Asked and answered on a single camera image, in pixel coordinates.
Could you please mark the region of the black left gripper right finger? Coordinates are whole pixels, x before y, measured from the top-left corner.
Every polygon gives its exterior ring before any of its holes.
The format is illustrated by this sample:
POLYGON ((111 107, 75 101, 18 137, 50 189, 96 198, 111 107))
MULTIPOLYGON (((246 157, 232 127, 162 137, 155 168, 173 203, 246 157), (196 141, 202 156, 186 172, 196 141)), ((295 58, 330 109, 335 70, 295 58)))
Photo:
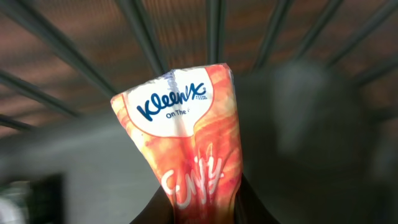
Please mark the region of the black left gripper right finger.
POLYGON ((235 224, 280 224, 262 204, 247 178, 242 175, 241 185, 235 196, 235 224))

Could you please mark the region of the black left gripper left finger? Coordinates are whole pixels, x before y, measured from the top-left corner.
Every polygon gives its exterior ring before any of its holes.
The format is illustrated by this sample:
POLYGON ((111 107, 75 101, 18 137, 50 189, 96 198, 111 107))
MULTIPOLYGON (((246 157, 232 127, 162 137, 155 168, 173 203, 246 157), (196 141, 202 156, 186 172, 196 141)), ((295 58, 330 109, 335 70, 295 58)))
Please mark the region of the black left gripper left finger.
POLYGON ((174 224, 174 210, 160 186, 145 208, 129 224, 174 224))

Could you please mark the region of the orange Kleenex tissue pack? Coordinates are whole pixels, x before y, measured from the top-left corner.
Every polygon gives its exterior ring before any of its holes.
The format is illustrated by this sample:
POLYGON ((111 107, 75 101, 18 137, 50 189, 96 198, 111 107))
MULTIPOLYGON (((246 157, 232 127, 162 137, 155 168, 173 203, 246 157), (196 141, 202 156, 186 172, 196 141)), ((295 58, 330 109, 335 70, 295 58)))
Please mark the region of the orange Kleenex tissue pack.
POLYGON ((222 64, 172 70, 111 99, 176 223, 232 223, 243 175, 233 75, 222 64))

